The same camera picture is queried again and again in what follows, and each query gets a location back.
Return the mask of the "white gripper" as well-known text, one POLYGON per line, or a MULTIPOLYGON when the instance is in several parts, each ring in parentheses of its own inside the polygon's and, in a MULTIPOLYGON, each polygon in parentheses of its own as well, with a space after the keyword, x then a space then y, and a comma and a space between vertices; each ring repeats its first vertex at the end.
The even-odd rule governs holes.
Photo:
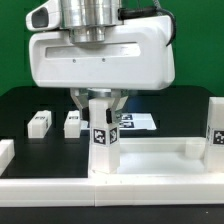
POLYGON ((82 120, 89 119, 86 89, 112 89, 108 123, 119 123, 127 90, 161 90, 175 78, 171 19, 167 16, 127 20, 110 27, 105 40, 72 44, 66 31, 34 34, 29 42, 31 74, 40 87, 71 88, 82 120))

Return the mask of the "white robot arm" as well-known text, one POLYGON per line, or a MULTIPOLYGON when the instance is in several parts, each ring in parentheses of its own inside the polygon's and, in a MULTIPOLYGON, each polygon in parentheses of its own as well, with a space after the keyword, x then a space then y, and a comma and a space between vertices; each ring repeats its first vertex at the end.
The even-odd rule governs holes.
POLYGON ((112 97, 106 121, 121 119, 128 90, 161 90, 175 78, 175 18, 149 6, 127 9, 121 0, 48 0, 26 16, 32 78, 62 87, 83 118, 89 97, 112 97))

